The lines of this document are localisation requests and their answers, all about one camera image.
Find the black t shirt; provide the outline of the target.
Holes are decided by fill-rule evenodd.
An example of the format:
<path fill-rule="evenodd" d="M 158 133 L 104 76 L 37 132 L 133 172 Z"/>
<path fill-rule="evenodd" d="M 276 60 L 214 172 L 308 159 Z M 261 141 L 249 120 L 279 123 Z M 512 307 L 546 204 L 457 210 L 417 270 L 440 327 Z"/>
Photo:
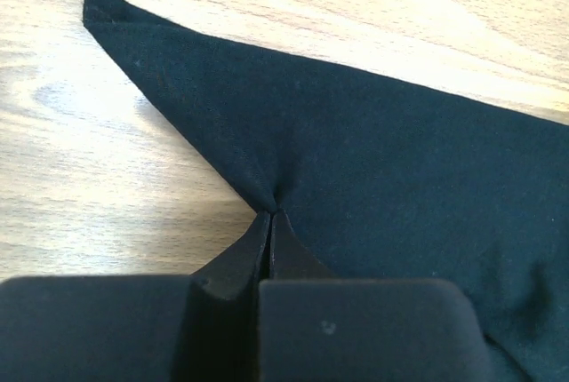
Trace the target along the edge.
<path fill-rule="evenodd" d="M 363 70 L 205 36 L 125 0 L 84 27 L 256 211 L 338 275 L 437 277 L 500 381 L 568 378 L 568 129 Z"/>

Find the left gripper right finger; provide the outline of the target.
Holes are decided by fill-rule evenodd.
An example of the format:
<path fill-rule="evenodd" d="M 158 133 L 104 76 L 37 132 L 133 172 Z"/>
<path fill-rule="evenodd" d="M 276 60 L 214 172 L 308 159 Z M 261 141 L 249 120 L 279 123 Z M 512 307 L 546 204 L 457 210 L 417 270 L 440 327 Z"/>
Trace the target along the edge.
<path fill-rule="evenodd" d="M 325 257 L 283 211 L 266 223 L 257 282 L 261 381 L 526 381 L 481 321 L 474 251 L 439 227 L 350 228 Z"/>

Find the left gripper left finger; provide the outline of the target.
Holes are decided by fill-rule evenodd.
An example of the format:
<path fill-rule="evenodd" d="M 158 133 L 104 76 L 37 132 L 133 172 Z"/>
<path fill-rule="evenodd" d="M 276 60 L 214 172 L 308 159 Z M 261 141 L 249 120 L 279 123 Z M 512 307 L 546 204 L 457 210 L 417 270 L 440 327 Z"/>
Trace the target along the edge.
<path fill-rule="evenodd" d="M 4 381 L 248 381 L 270 216 L 191 275 L 1 285 Z"/>

